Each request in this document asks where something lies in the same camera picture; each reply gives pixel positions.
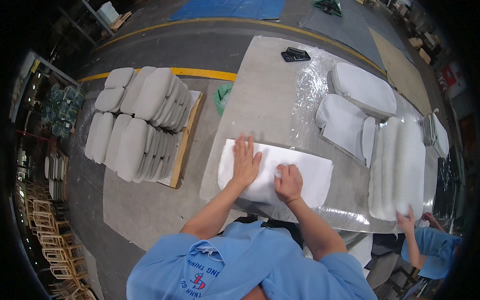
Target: blue floor mat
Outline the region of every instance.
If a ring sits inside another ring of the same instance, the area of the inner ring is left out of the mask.
[[[208,17],[278,19],[285,0],[190,0],[170,21]]]

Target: stack of gray cushions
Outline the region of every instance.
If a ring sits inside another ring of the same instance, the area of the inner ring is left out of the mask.
[[[190,114],[191,93],[170,68],[110,73],[98,96],[85,156],[126,181],[159,181],[169,175]],[[112,112],[120,109],[117,117]]]

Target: blue work uniform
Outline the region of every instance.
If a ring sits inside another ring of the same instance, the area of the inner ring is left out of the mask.
[[[415,240],[420,254],[427,256],[419,276],[431,279],[446,277],[455,258],[455,246],[461,243],[462,238],[435,228],[421,227],[415,229]],[[402,258],[410,262],[407,240],[403,242]]]
[[[269,299],[377,299],[345,252],[316,262],[284,228],[232,222],[222,236],[161,237],[133,268],[128,300],[240,300],[261,284]]]

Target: person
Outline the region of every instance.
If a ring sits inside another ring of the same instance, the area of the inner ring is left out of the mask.
[[[424,213],[422,220],[430,227],[415,228],[415,216],[410,207],[408,217],[396,214],[398,227],[404,231],[398,239],[393,234],[374,234],[373,243],[382,245],[402,256],[402,259],[419,269],[419,276],[440,279],[450,271],[462,241],[445,232],[432,213]]]
[[[342,238],[303,201],[295,165],[278,165],[272,184],[297,217],[313,259],[287,228],[269,222],[225,223],[231,206],[257,177],[262,154],[242,134],[233,147],[233,177],[180,233],[161,237],[127,281],[127,299],[377,299]]]

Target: wooden pallet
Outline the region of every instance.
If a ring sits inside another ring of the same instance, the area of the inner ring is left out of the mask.
[[[172,178],[168,185],[171,188],[180,188],[180,182],[185,174],[185,167],[187,166],[188,156],[190,154],[193,138],[195,136],[195,131],[197,130],[198,120],[200,119],[200,113],[204,107],[205,100],[206,96],[203,93],[200,93],[190,112],[187,127],[183,127],[181,130],[183,135],[180,141],[180,148],[177,158],[175,159],[175,164],[173,165]]]
[[[132,15],[132,12],[121,14],[112,24],[108,25],[113,32],[117,32],[119,27]]]

